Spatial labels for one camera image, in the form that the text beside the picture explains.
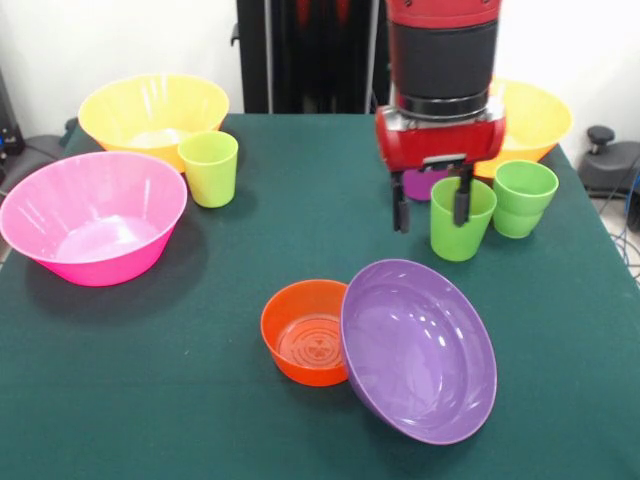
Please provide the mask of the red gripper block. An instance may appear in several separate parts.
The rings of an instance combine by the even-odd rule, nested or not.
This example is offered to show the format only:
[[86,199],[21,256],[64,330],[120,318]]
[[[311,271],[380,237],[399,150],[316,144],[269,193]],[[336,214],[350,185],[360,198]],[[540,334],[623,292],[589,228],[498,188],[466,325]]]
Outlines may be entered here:
[[456,162],[466,163],[459,170],[453,209],[454,224],[462,227],[469,220],[473,180],[470,163],[498,155],[506,132],[506,112],[501,102],[490,102],[476,116],[432,122],[384,106],[375,113],[375,132],[381,158],[392,172],[393,229],[400,233],[409,231],[409,205],[402,172]]

